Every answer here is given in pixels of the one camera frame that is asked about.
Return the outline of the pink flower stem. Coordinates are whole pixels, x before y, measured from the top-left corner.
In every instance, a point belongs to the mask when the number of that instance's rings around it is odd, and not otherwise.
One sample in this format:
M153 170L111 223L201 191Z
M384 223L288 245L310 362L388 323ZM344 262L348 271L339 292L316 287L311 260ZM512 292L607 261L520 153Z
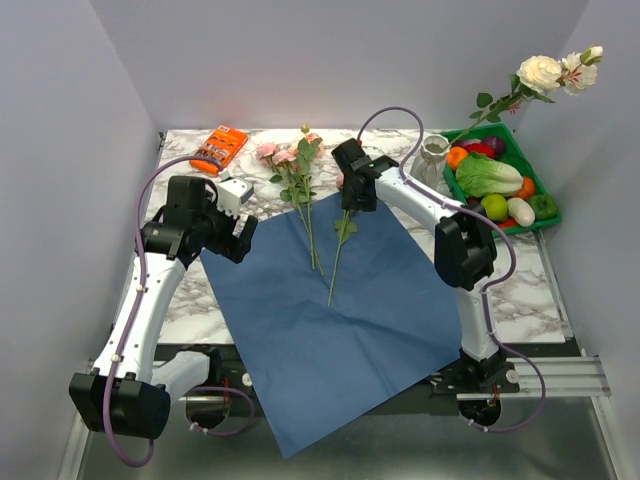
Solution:
M357 209L354 206L349 205L346 209L343 210L342 218L336 219L334 221L334 230L338 238L338 243L334 256L333 272L331 276L328 295L328 305L331 305L333 300L342 247L349 240L349 238L358 231L358 227L353 220L356 212Z

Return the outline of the blue wrapping paper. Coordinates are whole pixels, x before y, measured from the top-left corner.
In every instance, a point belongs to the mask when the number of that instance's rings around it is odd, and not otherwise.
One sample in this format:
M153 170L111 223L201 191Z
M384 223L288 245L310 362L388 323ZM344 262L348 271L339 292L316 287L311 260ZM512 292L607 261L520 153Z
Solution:
M281 454L290 457L459 356L453 290L385 205L341 242L340 199L261 221L240 263L200 260Z

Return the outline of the white flower stem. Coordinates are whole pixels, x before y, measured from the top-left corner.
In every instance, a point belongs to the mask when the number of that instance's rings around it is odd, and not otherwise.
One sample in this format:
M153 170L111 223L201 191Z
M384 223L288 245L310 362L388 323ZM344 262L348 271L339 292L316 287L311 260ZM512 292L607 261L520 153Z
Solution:
M501 115L526 103L540 101L553 104L551 95L559 90L569 96L579 96L598 79L598 67L604 59L604 47L593 45L582 52L572 52L561 59L535 55L524 60L515 73L509 75L509 91L494 97L488 92L476 96L476 110L469 118L473 123L454 137L450 144L461 140L483 122L500 123Z

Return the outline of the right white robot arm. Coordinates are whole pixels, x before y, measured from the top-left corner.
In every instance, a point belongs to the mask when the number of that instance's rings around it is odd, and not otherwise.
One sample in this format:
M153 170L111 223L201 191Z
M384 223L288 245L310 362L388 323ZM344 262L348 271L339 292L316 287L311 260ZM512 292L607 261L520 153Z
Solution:
M447 198L386 155L371 158L353 138L335 147L331 155L344 176L344 210L373 212L383 201L434 236L434 267L454 289L462 332L460 359L445 368L439 386L456 393L497 395L515 390L515 367L501 349L491 320L487 286L494 274L497 248L493 225L483 207Z

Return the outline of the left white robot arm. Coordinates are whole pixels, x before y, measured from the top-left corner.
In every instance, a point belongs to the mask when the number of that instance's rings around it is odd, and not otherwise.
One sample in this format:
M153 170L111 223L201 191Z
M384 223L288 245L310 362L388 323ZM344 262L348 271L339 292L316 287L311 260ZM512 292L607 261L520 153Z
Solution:
M234 231L253 185L237 177L219 183L173 176L165 204L141 229L143 256L111 335L88 373L76 373L69 395L89 430L147 440L164 430L171 405L192 388L214 393L222 380L212 347L185 347L162 367L153 365L162 324L188 267L201 253L240 263L251 249L258 220Z

